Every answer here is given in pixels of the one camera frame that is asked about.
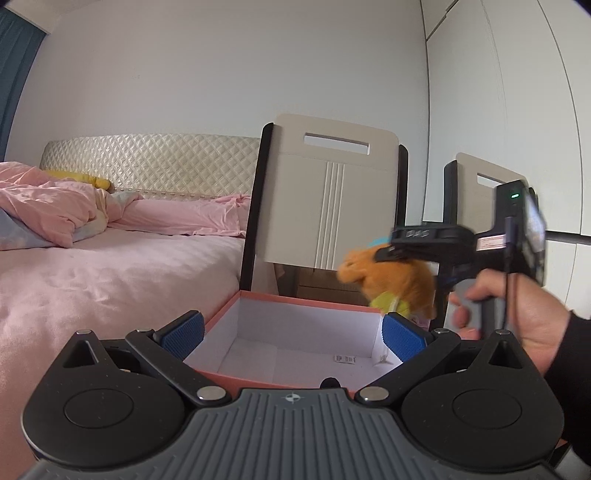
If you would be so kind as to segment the black sleeved right forearm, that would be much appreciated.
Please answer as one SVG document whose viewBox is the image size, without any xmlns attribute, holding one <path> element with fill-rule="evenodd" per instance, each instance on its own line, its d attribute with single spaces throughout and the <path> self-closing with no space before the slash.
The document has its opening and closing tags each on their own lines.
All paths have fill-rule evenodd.
<svg viewBox="0 0 591 480">
<path fill-rule="evenodd" d="M 591 402 L 590 321 L 571 313 L 557 354 L 545 380 L 564 414 L 563 439 L 590 465 Z"/>
</svg>

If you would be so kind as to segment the person's right hand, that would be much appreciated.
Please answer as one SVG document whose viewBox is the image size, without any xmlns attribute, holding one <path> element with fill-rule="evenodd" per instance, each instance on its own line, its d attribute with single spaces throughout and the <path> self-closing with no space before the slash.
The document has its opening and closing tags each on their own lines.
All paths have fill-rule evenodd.
<svg viewBox="0 0 591 480">
<path fill-rule="evenodd" d="M 509 276 L 491 269 L 481 271 L 463 297 L 449 296 L 456 306 L 453 323 L 464 340 L 478 340 L 481 333 L 470 325 L 469 300 L 478 302 L 490 297 L 506 301 L 508 321 L 521 345 L 541 374 L 553 363 L 563 340 L 571 312 L 551 293 L 522 274 Z"/>
</svg>

